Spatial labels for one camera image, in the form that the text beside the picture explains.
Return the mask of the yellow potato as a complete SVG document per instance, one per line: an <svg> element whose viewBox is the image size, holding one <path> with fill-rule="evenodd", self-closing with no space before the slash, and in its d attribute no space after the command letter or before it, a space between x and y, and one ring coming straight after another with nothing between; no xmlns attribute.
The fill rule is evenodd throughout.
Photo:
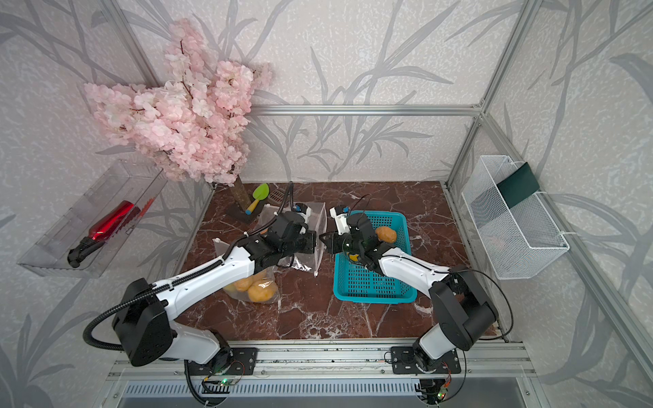
<svg viewBox="0 0 653 408"><path fill-rule="evenodd" d="M259 280L248 289L248 298L254 303L270 302L278 293L277 284L273 280Z"/></svg>

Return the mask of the clear dotted zipper bag front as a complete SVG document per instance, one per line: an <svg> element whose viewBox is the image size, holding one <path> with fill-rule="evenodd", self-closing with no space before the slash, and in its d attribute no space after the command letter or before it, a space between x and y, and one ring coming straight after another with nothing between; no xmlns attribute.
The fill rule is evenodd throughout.
<svg viewBox="0 0 653 408"><path fill-rule="evenodd" d="M236 246L225 257L229 245L221 239L213 239L215 253L224 259L219 271L226 270L219 282L225 283L220 290L232 299L255 304L272 304L280 298L279 287L275 280L277 267L255 270L253 261L244 248Z"/></svg>

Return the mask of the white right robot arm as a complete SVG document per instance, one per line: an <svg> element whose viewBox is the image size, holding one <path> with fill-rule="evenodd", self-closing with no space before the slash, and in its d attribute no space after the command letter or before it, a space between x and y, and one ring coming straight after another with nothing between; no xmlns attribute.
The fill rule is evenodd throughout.
<svg viewBox="0 0 653 408"><path fill-rule="evenodd" d="M452 350L470 350L497 321L498 309L479 281L485 273L415 258L381 241L363 212L351 214L348 207L338 206L330 209L330 216L337 229L320 236L329 253L342 253L353 265L397 279L431 300L436 325L413 344L423 370Z"/></svg>

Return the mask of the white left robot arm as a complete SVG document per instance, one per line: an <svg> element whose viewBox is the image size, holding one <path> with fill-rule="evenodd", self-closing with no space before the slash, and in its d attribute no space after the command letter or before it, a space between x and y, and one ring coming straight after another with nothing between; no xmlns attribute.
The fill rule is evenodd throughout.
<svg viewBox="0 0 653 408"><path fill-rule="evenodd" d="M213 364L228 344L211 331L176 320L194 304L239 280L277 266L297 253L314 253L316 232L294 205L294 186L287 185L277 215L243 235L223 255L166 280L132 282L122 302L88 323L83 341L100 350L122 351L134 367L155 360L187 360Z"/></svg>

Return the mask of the clear dotted zipper bag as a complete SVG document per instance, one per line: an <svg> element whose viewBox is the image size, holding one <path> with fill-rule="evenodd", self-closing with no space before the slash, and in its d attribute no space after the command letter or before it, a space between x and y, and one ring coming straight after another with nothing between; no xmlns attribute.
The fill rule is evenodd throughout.
<svg viewBox="0 0 653 408"><path fill-rule="evenodd" d="M325 250L324 244L320 241L319 236L326 232L328 223L325 203L295 202L292 210L299 213L304 218L304 222L308 224L308 229L304 232L303 237L306 238L306 243L312 248L312 251L309 253L295 254L292 267L296 270L311 273L314 277L317 277Z"/></svg>
<svg viewBox="0 0 653 408"><path fill-rule="evenodd" d="M219 271L226 270L219 282L225 283L220 290L232 299L255 304L272 304L280 298L279 287L275 280L277 267L255 270L253 261L244 248L236 246L225 257L229 245L221 239L213 239L215 253L224 259Z"/></svg>
<svg viewBox="0 0 653 408"><path fill-rule="evenodd" d="M277 219L277 216L279 214L282 214L284 210L286 210L286 207L280 208L278 206L273 207L270 204L265 204L263 207L263 210L261 211L260 215L258 216L258 223L255 227L255 230L258 231L260 234L265 235L274 224L275 220Z"/></svg>

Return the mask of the clear dotted zipper bag back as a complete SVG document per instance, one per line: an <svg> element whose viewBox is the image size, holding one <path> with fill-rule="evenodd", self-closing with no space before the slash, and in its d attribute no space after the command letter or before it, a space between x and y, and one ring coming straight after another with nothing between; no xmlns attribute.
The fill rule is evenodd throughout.
<svg viewBox="0 0 653 408"><path fill-rule="evenodd" d="M326 232L328 223L325 203L295 202L292 210L299 213L304 218L304 222L308 224L308 229L304 232L303 237L306 238L306 243L312 248L312 251L309 253L295 254L292 267L296 270L311 273L314 277L317 277L325 250L324 244L320 241L319 236Z"/></svg>

